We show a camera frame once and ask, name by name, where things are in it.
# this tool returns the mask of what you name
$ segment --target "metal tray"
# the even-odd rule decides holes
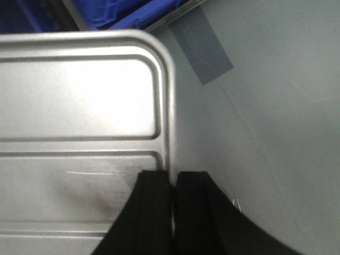
[[[0,36],[0,78],[1,254],[88,254],[139,171],[173,173],[174,68],[152,36]]]

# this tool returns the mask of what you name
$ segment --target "gray tape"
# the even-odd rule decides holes
[[[201,7],[169,26],[203,85],[234,68]]]

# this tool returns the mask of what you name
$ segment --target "scratch mark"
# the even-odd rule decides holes
[[[79,175],[114,175],[114,173],[89,173],[89,172],[72,172],[67,171],[68,174],[79,174]]]
[[[333,99],[335,97],[338,97],[340,96],[340,93],[337,93],[337,94],[334,94],[334,95],[331,95],[330,97],[325,97],[325,98],[320,98],[320,99],[315,99],[313,97],[311,97],[306,91],[304,91],[300,85],[298,85],[295,81],[293,81],[289,76],[288,74],[286,74],[282,69],[278,68],[274,63],[272,63],[273,67],[275,69],[277,69],[281,74],[283,74],[284,77],[286,77],[288,79],[288,81],[294,85],[299,91],[301,91],[306,97],[308,97],[312,102],[322,102],[322,101],[328,101],[330,99]]]

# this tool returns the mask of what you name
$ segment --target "gray floor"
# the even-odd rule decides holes
[[[340,254],[340,2],[201,8],[234,69],[203,86],[170,28],[156,33],[176,64],[178,170],[208,171],[301,253]]]

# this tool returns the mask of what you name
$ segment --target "blue plastic crate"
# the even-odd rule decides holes
[[[185,0],[152,0],[127,17],[116,22],[109,29],[137,28],[142,29],[152,22],[178,8]]]
[[[117,19],[119,13],[148,0],[73,0],[90,29],[104,26]]]
[[[0,33],[30,33],[56,31],[37,0],[0,0]]]

